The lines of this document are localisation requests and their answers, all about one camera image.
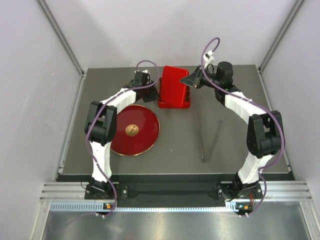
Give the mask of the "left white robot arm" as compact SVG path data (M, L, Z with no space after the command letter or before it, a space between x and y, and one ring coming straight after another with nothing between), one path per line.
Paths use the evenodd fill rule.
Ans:
M93 161L90 185L102 198L109 198L114 191L110 181L110 151L111 143L116 136L117 116L139 100L156 100L158 92L155 84L148 70L137 70L129 84L117 93L102 101L95 100L89 105L84 132L85 145Z

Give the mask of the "red box lid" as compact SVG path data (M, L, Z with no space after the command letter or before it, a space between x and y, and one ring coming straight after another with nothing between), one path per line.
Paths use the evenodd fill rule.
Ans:
M180 80L189 75L185 68L164 66L159 80L158 107L161 109L188 109L191 105L190 89Z

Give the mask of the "round dark red plate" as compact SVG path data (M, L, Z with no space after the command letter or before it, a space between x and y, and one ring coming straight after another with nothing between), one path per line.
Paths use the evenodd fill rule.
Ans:
M110 149L120 156L137 156L148 151L160 134L156 114L142 105L129 105L117 115L116 134Z

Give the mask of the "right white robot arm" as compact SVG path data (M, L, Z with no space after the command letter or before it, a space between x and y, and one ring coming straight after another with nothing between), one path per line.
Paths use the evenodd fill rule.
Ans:
M191 88L199 89L203 86L214 88L217 101L247 124L248 155L234 176L231 192L226 193L230 200L249 195L259 181L259 173L284 146L280 112L256 106L234 85L233 75L233 65L222 61L217 68L212 64L208 64L205 68L199 65L193 73L180 80L180 83Z

